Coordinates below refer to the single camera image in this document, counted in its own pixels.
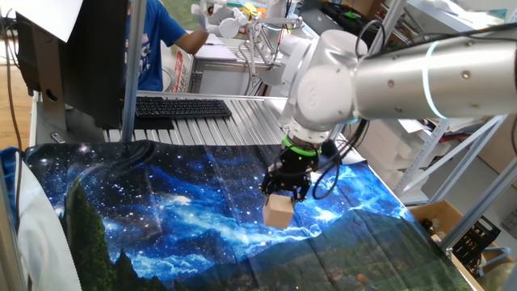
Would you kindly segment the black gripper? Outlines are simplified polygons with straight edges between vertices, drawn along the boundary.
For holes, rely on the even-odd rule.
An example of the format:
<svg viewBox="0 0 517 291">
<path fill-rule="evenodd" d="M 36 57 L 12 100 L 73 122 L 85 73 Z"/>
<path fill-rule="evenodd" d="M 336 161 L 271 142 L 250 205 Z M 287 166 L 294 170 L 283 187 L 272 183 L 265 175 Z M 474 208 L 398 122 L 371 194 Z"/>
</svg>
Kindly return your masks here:
<svg viewBox="0 0 517 291">
<path fill-rule="evenodd" d="M 292 191 L 292 203 L 306 199 L 311 183 L 310 172 L 317 168 L 319 151 L 311 145 L 298 147 L 285 145 L 269 166 L 269 174 L 258 186 L 265 196 L 280 190 Z"/>
</svg>

